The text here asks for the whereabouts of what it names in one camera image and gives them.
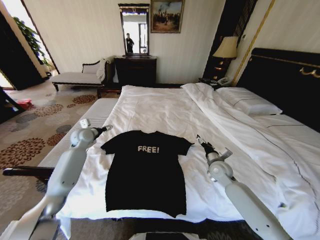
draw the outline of floor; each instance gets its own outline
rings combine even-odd
[[[54,86],[46,81],[21,91],[6,91],[14,100],[31,99],[25,112],[0,124],[0,167],[37,166],[47,153],[97,100],[95,88]],[[116,93],[102,95],[117,98]],[[0,175],[0,233],[44,196],[46,186],[34,177]],[[188,232],[208,240],[260,239],[244,221],[205,220],[193,224],[178,220],[73,219],[72,240],[128,240],[142,232]],[[65,237],[59,232],[58,240]]]

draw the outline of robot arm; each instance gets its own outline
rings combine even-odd
[[[233,177],[232,168],[225,162],[232,152],[226,149],[220,156],[209,142],[205,142],[199,135],[196,138],[205,150],[210,178],[225,188],[226,195],[250,228],[264,240],[290,240],[291,237],[272,212],[250,188]]]
[[[71,134],[71,146],[65,151],[55,166],[48,181],[43,199],[26,212],[14,229],[0,239],[5,240],[53,240],[56,239],[60,222],[55,218],[65,204],[71,189],[77,183],[87,157],[88,146],[111,125],[102,128],[89,128],[87,119],[80,121],[82,129]]]

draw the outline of dark wooden door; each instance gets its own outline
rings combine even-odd
[[[12,31],[5,17],[0,14],[0,69],[17,90],[43,83],[38,70]]]

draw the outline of lampshade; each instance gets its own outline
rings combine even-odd
[[[237,57],[237,36],[225,36],[213,57],[232,59]]]

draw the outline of picture frame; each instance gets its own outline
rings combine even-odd
[[[185,0],[151,0],[151,33],[179,34]]]

